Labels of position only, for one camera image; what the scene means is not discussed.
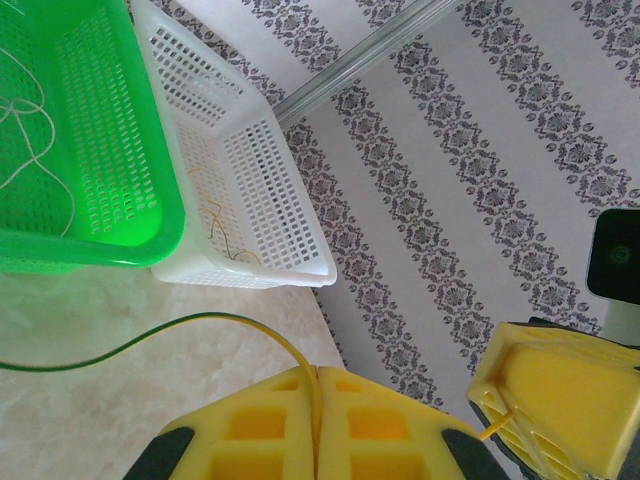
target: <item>green wire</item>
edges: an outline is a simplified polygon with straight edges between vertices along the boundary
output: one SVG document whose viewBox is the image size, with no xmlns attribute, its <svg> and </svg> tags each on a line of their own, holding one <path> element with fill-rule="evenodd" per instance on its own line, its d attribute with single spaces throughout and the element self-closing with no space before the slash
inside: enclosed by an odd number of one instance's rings
<svg viewBox="0 0 640 480">
<path fill-rule="evenodd" d="M 163 323 L 162 325 L 159 325 L 155 328 L 152 328 L 151 330 L 138 335 L 137 337 L 135 337 L 133 340 L 128 341 L 127 343 L 125 343 L 124 345 L 121 345 L 117 348 L 114 348 L 113 350 L 108 351 L 107 353 L 104 353 L 102 355 L 99 355 L 95 358 L 91 358 L 89 360 L 84 360 L 82 362 L 77 362 L 77 363 L 69 363 L 69 364 L 65 364 L 65 365 L 51 365 L 51 366 L 35 366 L 35 365 L 19 365 L 16 363 L 10 363 L 10 362 L 3 362 L 0 361 L 0 369 L 4 369 L 4 370 L 12 370 L 15 372 L 27 372 L 27 373 L 54 373 L 54 372 L 66 372 L 68 370 L 76 370 L 78 368 L 84 368 L 84 367 L 89 367 L 91 365 L 95 365 L 97 363 L 100 362 L 104 362 L 105 360 L 108 360 L 110 358 L 115 357 L 116 355 L 119 355 L 120 353 L 124 352 L 125 350 L 128 350 L 129 348 L 133 347 L 134 345 L 137 345 L 138 343 L 142 342 L 143 340 L 146 340 L 147 338 L 160 333 L 164 330 L 167 330 L 171 327 L 175 327 L 176 325 L 180 325 L 182 323 L 186 323 L 192 320 L 198 320 L 201 318 L 226 318 L 228 320 L 233 320 L 233 321 L 238 321 L 241 323 L 250 323 L 250 324 L 254 324 L 254 325 L 259 325 L 260 327 L 267 329 L 267 330 L 271 330 L 273 333 L 276 333 L 274 330 L 270 329 L 269 327 L 266 327 L 265 325 L 263 325 L 262 323 L 253 320 L 251 318 L 248 317 L 244 317 L 242 315 L 236 315 L 234 313 L 223 313 L 223 312 L 201 312 L 201 313 L 194 313 L 191 315 L 186 315 L 184 317 L 180 317 L 180 318 L 176 318 L 175 320 L 171 320 L 170 322 L 167 323 Z"/>
</svg>

